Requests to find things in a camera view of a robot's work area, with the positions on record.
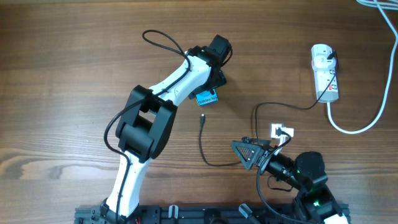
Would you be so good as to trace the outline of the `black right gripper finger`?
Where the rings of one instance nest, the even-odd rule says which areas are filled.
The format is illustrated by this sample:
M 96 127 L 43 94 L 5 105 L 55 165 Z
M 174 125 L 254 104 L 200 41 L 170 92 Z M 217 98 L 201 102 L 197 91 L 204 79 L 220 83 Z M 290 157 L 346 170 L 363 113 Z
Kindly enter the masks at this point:
M 264 154 L 263 148 L 257 144 L 233 141 L 231 148 L 247 170 L 250 170 L 253 165 L 257 165 Z
M 242 142 L 248 143 L 248 144 L 257 144 L 257 145 L 260 145 L 261 147 L 269 146 L 271 143 L 270 140 L 250 138 L 250 137 L 243 137 Z

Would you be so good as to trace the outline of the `blue screen smartphone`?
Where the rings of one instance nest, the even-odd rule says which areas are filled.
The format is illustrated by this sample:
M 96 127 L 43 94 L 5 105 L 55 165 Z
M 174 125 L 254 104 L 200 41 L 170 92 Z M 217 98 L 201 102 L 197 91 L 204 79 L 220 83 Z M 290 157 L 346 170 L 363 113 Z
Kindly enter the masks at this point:
M 203 91 L 196 95 L 197 103 L 199 106 L 209 105 L 218 101 L 216 90 Z

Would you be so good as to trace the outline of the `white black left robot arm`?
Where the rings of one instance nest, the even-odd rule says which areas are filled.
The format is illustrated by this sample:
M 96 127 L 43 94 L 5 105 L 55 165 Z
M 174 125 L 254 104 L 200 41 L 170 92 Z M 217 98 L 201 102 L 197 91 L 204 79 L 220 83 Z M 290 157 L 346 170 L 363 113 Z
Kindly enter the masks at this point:
M 179 104 L 226 84 L 221 69 L 233 54 L 228 39 L 216 35 L 208 46 L 183 51 L 178 45 L 173 52 L 182 64 L 156 85 L 136 86 L 104 131 L 105 145 L 120 156 L 114 187 L 100 206 L 108 223 L 133 219 L 147 168 L 167 145 Z

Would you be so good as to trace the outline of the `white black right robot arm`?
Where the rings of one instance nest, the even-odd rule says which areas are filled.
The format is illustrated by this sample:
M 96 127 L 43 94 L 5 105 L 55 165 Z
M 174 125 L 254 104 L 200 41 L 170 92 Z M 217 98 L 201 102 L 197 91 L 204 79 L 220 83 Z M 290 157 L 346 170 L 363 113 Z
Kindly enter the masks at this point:
M 256 190 L 266 209 L 287 222 L 349 223 L 350 220 L 344 214 L 343 207 L 338 204 L 326 185 L 328 176 L 323 156 L 316 151 L 303 152 L 295 159 L 281 154 L 280 150 L 292 139 L 288 134 L 286 136 L 287 139 L 278 146 L 271 146 L 269 140 L 252 138 L 242 138 L 241 141 L 231 143 L 232 150 L 245 169 L 258 167 Z M 298 190 L 293 199 L 290 215 L 278 212 L 266 202 L 260 183 L 261 175 L 265 172 Z

